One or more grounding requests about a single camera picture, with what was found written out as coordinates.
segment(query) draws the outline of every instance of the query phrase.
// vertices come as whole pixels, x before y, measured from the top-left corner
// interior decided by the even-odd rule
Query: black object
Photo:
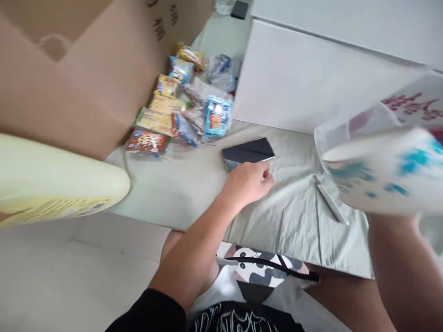
[[[234,8],[231,12],[231,17],[238,19],[245,19],[246,13],[248,12],[249,4],[242,1],[235,2]]]
[[[229,171],[244,162],[259,162],[275,157],[274,151],[265,137],[225,148],[221,153]]]
[[[256,263],[256,264],[263,264],[269,267],[276,268],[277,270],[283,271],[287,275],[291,275],[293,277],[296,277],[301,280],[310,280],[315,282],[320,282],[320,277],[317,273],[309,271],[309,274],[302,274],[299,272],[296,272],[294,270],[290,270],[287,267],[283,267],[281,265],[278,265],[277,263],[267,261],[261,258],[255,258],[255,257],[229,257],[225,258],[229,261],[237,261],[237,262],[243,262],[243,263]]]

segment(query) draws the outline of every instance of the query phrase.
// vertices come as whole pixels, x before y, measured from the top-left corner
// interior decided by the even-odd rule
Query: yellow snack package
[[[171,114],[157,113],[144,106],[140,109],[135,125],[159,134],[172,135]]]
[[[204,56],[203,53],[193,49],[190,46],[186,46],[184,43],[179,42],[177,45],[177,58],[194,64],[195,71],[204,70]]]
[[[157,90],[165,97],[177,97],[177,88],[180,85],[178,79],[160,74],[158,77]]]
[[[149,109],[157,113],[181,113],[189,107],[190,103],[175,98],[168,98],[163,95],[154,94]]]

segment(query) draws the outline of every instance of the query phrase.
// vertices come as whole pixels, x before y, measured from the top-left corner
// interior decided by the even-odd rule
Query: white furniture
[[[423,64],[443,68],[442,13],[437,0],[256,0],[233,118],[312,134],[366,109]]]

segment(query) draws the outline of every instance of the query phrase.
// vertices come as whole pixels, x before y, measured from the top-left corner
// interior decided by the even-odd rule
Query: hand
[[[273,185],[267,161],[246,162],[230,172],[220,197],[241,210],[265,196]]]

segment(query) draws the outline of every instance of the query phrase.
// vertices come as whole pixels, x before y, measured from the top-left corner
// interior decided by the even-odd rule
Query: snack package
[[[234,91],[235,74],[231,58],[224,54],[218,54],[207,59],[206,81],[223,91]]]
[[[232,103],[211,96],[205,108],[205,137],[223,137],[231,124]]]
[[[142,127],[135,127],[126,150],[159,158],[165,154],[168,142],[169,136],[156,134]]]
[[[169,60],[171,61],[169,77],[179,80],[181,84],[189,84],[194,75],[194,64],[173,56],[170,56]]]
[[[196,147],[198,135],[181,114],[172,114],[172,138],[185,146]]]
[[[190,46],[186,46],[182,42],[179,42],[177,45],[176,57],[184,61],[192,62],[195,65],[195,71],[197,72],[204,70],[203,53],[193,49]]]
[[[233,100],[232,94],[220,90],[215,86],[202,81],[198,77],[194,78],[194,81],[191,84],[186,84],[183,87],[183,93],[194,103],[199,103],[201,106],[204,106],[208,102],[209,97],[212,95],[226,101]]]
[[[157,91],[166,97],[177,97],[177,88],[180,81],[175,78],[160,74],[158,76]]]
[[[171,136],[171,114],[157,113],[147,107],[142,107],[135,121],[135,125],[158,134]]]
[[[163,95],[154,94],[148,108],[157,113],[180,113],[191,106],[190,102],[181,101],[175,98],[165,97]]]

